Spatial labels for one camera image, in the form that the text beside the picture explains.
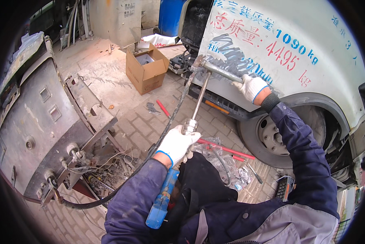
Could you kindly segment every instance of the gray metal machine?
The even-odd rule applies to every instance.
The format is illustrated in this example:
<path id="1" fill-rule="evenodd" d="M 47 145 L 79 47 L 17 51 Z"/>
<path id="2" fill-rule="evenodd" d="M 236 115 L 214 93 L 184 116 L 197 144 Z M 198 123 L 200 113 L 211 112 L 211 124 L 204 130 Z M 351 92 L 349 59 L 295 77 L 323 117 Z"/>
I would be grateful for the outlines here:
<path id="1" fill-rule="evenodd" d="M 42 33 L 0 86 L 0 170 L 16 192 L 45 206 L 60 184 L 71 189 L 121 150 L 108 131 L 116 122 L 81 76 L 62 79 Z"/>

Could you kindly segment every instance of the red handle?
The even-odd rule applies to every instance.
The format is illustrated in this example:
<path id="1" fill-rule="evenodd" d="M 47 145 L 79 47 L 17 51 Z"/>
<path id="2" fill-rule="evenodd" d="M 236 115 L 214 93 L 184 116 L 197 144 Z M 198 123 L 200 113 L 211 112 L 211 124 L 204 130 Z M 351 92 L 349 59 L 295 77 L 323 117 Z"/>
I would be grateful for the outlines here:
<path id="1" fill-rule="evenodd" d="M 156 102 L 160 106 L 160 108 L 162 109 L 162 111 L 165 113 L 165 115 L 167 117 L 170 117 L 170 114 L 168 113 L 168 111 L 166 110 L 166 108 L 162 105 L 161 101 L 157 99 Z"/>
<path id="2" fill-rule="evenodd" d="M 243 158 L 238 157 L 237 155 L 233 155 L 233 159 L 244 162 L 245 160 Z"/>
<path id="3" fill-rule="evenodd" d="M 219 146 L 218 144 L 212 143 L 210 141 L 206 141 L 205 139 L 201 139 L 201 138 L 197 142 L 201 143 L 201 144 L 211 144 L 213 146 Z M 244 154 L 242 152 L 239 152 L 239 151 L 236 151 L 236 150 L 233 150 L 233 149 L 225 148 L 224 146 L 220 146 L 220 147 L 222 148 L 222 150 L 227 151 L 229 153 L 237 154 L 239 156 L 242 156 L 242 157 L 245 157 L 245 158 L 248 158 L 248 159 L 256 159 L 252 155 Z"/>

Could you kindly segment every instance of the white glove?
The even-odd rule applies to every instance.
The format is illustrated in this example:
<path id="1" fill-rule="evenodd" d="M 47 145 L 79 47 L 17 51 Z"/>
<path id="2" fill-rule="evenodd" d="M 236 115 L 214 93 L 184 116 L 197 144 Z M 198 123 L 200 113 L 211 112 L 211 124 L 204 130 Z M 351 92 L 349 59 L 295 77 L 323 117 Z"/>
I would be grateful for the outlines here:
<path id="1" fill-rule="evenodd" d="M 194 132 L 189 135 L 181 134 L 183 126 L 177 125 L 174 129 L 171 129 L 162 140 L 157 152 L 162 152 L 169 156 L 172 161 L 172 167 L 184 158 L 188 148 L 199 140 L 202 136 L 199 132 Z"/>
<path id="2" fill-rule="evenodd" d="M 252 103 L 254 102 L 254 98 L 256 98 L 257 94 L 268 86 L 261 77 L 252 78 L 245 74 L 242 76 L 242 80 L 244 81 L 244 84 L 235 81 L 232 82 L 232 84 L 235 85 L 240 92 L 242 92 L 248 101 L 252 101 Z"/>

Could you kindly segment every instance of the blue barrel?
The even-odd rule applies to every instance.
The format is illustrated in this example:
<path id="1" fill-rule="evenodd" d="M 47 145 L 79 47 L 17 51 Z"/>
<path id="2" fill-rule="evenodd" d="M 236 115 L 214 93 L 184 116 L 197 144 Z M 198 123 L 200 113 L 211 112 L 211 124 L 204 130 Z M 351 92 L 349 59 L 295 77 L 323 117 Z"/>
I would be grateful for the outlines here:
<path id="1" fill-rule="evenodd" d="M 177 36 L 180 14 L 186 0 L 161 0 L 158 28 L 163 36 Z"/>

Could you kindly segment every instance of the human hand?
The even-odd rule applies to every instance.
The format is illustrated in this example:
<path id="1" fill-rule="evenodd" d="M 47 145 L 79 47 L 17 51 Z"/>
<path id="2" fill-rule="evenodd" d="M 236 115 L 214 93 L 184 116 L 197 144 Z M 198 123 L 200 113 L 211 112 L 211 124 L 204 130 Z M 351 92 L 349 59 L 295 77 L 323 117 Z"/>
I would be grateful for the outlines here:
<path id="1" fill-rule="evenodd" d="M 252 101 L 254 105 L 261 106 L 263 100 L 271 94 L 267 83 L 261 77 L 252 78 L 248 75 L 243 75 L 244 84 L 232 82 L 248 101 Z"/>
<path id="2" fill-rule="evenodd" d="M 159 160 L 161 163 L 168 166 L 168 162 L 165 157 L 169 157 L 171 161 L 171 166 L 173 167 L 181 159 L 184 158 L 187 153 L 188 148 L 199 140 L 201 134 L 199 132 L 194 132 L 189 135 L 181 134 L 183 126 L 177 125 L 174 129 L 171 129 L 162 140 L 160 147 L 156 151 L 155 159 Z"/>

